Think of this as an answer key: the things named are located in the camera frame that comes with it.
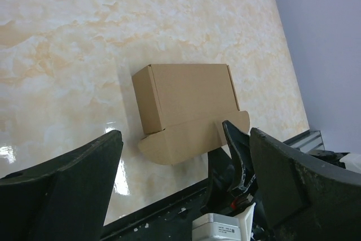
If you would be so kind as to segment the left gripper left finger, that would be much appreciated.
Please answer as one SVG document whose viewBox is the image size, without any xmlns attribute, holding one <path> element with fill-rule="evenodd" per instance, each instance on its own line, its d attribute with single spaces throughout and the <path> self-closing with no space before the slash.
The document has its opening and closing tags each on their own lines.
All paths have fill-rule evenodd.
<svg viewBox="0 0 361 241">
<path fill-rule="evenodd" d="M 111 130 L 1 178 L 1 240 L 99 240 L 122 148 Z"/>
</svg>

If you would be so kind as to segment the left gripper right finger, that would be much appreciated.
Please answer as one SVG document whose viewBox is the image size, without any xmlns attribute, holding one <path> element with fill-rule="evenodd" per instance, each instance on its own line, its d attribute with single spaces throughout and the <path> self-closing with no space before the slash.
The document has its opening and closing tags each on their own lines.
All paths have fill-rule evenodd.
<svg viewBox="0 0 361 241">
<path fill-rule="evenodd" d="M 250 154 L 276 240 L 360 240 L 360 174 L 250 131 Z"/>
</svg>

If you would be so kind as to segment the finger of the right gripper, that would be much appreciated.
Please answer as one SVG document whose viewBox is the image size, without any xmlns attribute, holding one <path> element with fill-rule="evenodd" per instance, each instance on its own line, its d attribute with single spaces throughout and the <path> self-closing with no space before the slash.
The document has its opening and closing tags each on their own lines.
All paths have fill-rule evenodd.
<svg viewBox="0 0 361 241">
<path fill-rule="evenodd" d="M 234 197 L 228 191 L 234 177 L 231 158 L 223 149 L 208 152 L 208 185 L 201 213 L 228 213 Z"/>
<path fill-rule="evenodd" d="M 234 166 L 232 183 L 228 190 L 233 195 L 254 196 L 258 185 L 250 155 L 250 136 L 228 120 L 224 121 L 222 126 Z"/>
</svg>

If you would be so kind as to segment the brown cardboard box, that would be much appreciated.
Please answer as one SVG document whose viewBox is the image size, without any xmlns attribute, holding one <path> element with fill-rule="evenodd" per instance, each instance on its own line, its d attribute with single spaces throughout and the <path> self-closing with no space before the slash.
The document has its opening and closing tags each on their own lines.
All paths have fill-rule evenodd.
<svg viewBox="0 0 361 241">
<path fill-rule="evenodd" d="M 175 165 L 226 145 L 226 120 L 250 129 L 227 64 L 150 64 L 132 82 L 146 135 L 138 147 L 153 163 Z"/>
</svg>

